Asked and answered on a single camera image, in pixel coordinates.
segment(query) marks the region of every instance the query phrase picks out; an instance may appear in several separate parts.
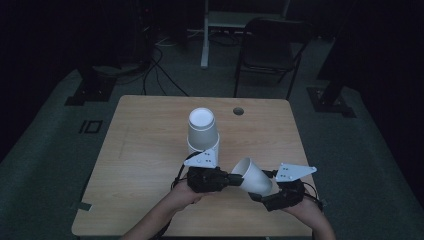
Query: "white paper cup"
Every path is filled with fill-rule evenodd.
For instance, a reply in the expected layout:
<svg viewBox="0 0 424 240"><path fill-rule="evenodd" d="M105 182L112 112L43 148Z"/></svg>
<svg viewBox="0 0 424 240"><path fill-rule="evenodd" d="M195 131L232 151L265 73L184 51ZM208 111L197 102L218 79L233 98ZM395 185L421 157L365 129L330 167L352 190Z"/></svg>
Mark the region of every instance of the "white paper cup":
<svg viewBox="0 0 424 240"><path fill-rule="evenodd" d="M190 113L187 140L189 146L201 151L210 149L219 142L219 134L211 110L196 108Z"/></svg>
<svg viewBox="0 0 424 240"><path fill-rule="evenodd" d="M246 192L268 196L272 190L272 182L251 158L243 158L231 173L243 176L241 189Z"/></svg>
<svg viewBox="0 0 424 240"><path fill-rule="evenodd" d="M197 149L194 148L193 146L191 146L190 142L188 141L187 138L187 145L188 145L188 153L192 154L194 152L203 152L206 149ZM218 134L218 141L216 142L216 144L212 147L212 150L215 152L215 160L216 160L216 165L219 166L219 162L218 162L218 153L219 153L219 134Z"/></svg>

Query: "forearm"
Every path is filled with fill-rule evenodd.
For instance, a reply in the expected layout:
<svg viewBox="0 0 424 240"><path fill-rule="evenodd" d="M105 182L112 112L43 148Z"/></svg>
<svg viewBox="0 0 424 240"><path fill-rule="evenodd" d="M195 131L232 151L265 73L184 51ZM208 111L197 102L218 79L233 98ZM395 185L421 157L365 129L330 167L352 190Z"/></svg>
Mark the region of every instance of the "forearm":
<svg viewBox="0 0 424 240"><path fill-rule="evenodd" d="M285 208L283 211L292 214L299 221L310 227L314 232L315 240L336 239L327 217L311 199L305 197L298 205Z"/></svg>
<svg viewBox="0 0 424 240"><path fill-rule="evenodd" d="M330 222L324 216L323 213L319 212L316 215L300 215L296 216L301 222L309 226L314 232L315 240L335 240L333 228Z"/></svg>
<svg viewBox="0 0 424 240"><path fill-rule="evenodd" d="M177 213L177 210L169 208L165 201L162 200L153 207L121 240L147 240L165 227Z"/></svg>

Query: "gray carpet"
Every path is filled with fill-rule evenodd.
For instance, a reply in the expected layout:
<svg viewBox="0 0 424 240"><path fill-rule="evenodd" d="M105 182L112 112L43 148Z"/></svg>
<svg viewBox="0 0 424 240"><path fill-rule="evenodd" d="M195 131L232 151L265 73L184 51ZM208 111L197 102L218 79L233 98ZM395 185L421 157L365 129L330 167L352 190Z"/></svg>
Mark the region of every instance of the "gray carpet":
<svg viewBox="0 0 424 240"><path fill-rule="evenodd" d="M163 51L160 66L190 96L232 97L238 48L212 44L209 68L202 70L201 47L200 41L190 41L185 48L159 46ZM308 160L318 168L314 179L327 205L325 213L338 239L423 239L423 209L360 95L348 88L342 93L357 118L313 110L306 87L326 86L316 76L330 48L331 43L321 40L310 44L290 99ZM243 74L238 97L282 98L287 84L276 84L276 80ZM64 106L80 81L74 71L58 84L1 163L0 239L76 238L71 233L76 215L73 204L81 198L117 102L122 95L140 94L143 86L140 76L122 77L109 102ZM160 70L158 81L167 95L183 95ZM146 92L164 95L155 70L146 80ZM84 121L103 124L99 133L80 133Z"/></svg>

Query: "chair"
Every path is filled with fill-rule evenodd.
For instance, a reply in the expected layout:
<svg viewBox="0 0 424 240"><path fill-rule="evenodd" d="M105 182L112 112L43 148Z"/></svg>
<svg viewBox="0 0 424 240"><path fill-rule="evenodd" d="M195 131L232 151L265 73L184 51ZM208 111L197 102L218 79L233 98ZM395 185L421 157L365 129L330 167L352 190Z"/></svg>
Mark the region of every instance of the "chair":
<svg viewBox="0 0 424 240"><path fill-rule="evenodd" d="M241 71L281 74L278 83L293 71L286 95L289 100L302 53L312 38L312 26L306 22L267 18L249 21L243 30L233 97L237 97Z"/></svg>

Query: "chair leg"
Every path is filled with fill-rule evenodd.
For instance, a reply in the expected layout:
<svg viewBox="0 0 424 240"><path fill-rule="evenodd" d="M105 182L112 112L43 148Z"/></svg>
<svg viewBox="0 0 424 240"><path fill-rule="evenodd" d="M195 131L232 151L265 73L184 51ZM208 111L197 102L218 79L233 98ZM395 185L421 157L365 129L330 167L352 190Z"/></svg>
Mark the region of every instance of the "chair leg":
<svg viewBox="0 0 424 240"><path fill-rule="evenodd" d="M297 75L297 70L299 69L299 64L297 64L296 68L293 71L293 76L292 79L290 81L290 85L289 85L289 89L287 90L287 95L286 95L286 100L288 101L290 98L290 94L291 94L291 90L293 88L294 85L294 80L296 79L296 75Z"/></svg>
<svg viewBox="0 0 424 240"><path fill-rule="evenodd" d="M287 73L288 72L284 72L283 75L281 75L280 79L278 79L278 83L280 83L283 80L283 78L286 76Z"/></svg>
<svg viewBox="0 0 424 240"><path fill-rule="evenodd" d="M236 85L234 86L233 98L236 98L237 97L237 89L238 89L239 79L240 79L240 72L238 72L237 75L236 75Z"/></svg>
<svg viewBox="0 0 424 240"><path fill-rule="evenodd" d="M237 61L236 72L234 74L234 77L236 79L236 83L235 83L235 86L234 86L233 98L237 97L237 89L238 89L238 84L239 84L239 79L240 79L240 70L241 70L241 55L239 56L239 59Z"/></svg>

